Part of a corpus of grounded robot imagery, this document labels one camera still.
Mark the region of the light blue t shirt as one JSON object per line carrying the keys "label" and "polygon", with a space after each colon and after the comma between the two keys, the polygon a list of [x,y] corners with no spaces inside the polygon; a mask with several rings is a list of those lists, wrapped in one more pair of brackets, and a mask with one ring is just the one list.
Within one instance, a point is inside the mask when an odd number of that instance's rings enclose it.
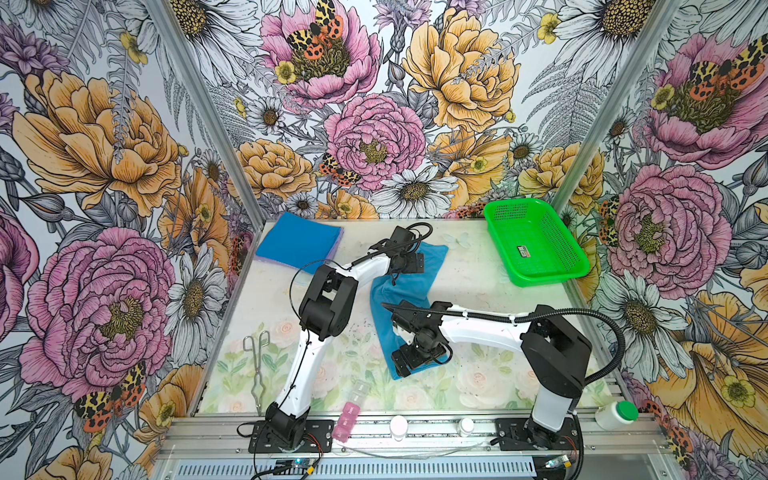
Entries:
{"label": "light blue t shirt", "polygon": [[405,341],[398,336],[392,323],[392,313],[382,306],[383,303],[399,304],[406,300],[416,307],[426,308],[430,305],[428,293],[445,261],[449,247],[445,245],[422,244],[417,250],[424,255],[424,272],[418,274],[403,274],[392,284],[390,276],[376,278],[371,285],[370,307],[374,326],[378,335],[381,350],[384,354],[389,373],[393,380],[400,380],[391,354],[399,349]]}

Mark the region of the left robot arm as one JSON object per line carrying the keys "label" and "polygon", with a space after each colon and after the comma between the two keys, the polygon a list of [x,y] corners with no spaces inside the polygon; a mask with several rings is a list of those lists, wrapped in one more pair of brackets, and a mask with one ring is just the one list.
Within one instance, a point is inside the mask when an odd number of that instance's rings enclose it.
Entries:
{"label": "left robot arm", "polygon": [[327,349],[349,323],[358,288],[380,277],[396,281],[401,275],[423,272],[425,260],[418,248],[432,232],[426,222],[397,226],[389,237],[348,264],[316,262],[318,268],[294,309],[302,337],[291,370],[264,414],[263,430],[272,435],[274,444],[286,450],[300,446],[317,373]]}

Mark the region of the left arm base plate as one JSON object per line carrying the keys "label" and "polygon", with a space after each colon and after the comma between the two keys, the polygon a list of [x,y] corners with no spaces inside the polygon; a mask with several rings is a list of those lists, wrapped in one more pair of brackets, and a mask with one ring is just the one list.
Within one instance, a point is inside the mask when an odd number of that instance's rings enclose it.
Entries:
{"label": "left arm base plate", "polygon": [[253,425],[252,432],[247,435],[248,453],[328,453],[332,449],[334,427],[333,420],[309,419],[300,443],[296,447],[291,447],[288,443],[279,440],[277,435],[266,427],[264,420],[257,421]]}

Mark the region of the green plastic basket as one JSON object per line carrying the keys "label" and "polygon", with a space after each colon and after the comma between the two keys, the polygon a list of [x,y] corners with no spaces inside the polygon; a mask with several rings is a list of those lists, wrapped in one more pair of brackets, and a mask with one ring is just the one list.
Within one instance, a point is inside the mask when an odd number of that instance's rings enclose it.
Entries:
{"label": "green plastic basket", "polygon": [[514,285],[559,284],[589,273],[587,255],[548,203],[534,198],[493,201],[483,214]]}

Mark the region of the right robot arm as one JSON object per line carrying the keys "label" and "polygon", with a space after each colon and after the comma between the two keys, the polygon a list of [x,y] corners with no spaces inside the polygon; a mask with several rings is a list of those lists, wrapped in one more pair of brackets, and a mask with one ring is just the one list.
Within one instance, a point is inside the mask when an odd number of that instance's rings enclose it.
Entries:
{"label": "right robot arm", "polygon": [[427,365],[453,358],[458,343],[520,353],[531,367],[539,390],[520,440],[532,449],[551,450],[562,436],[567,415],[587,385],[590,341],[563,315],[563,309],[539,305],[532,313],[479,312],[435,302],[429,308],[407,301],[382,305],[404,344],[391,354],[396,373],[407,377]]}

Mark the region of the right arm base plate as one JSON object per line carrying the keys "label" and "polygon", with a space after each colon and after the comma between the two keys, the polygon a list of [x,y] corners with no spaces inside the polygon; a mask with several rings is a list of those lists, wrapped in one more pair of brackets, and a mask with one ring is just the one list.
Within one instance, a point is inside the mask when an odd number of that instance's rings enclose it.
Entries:
{"label": "right arm base plate", "polygon": [[573,417],[566,417],[558,431],[548,430],[532,419],[498,418],[496,439],[502,451],[576,451],[582,443],[580,427]]}

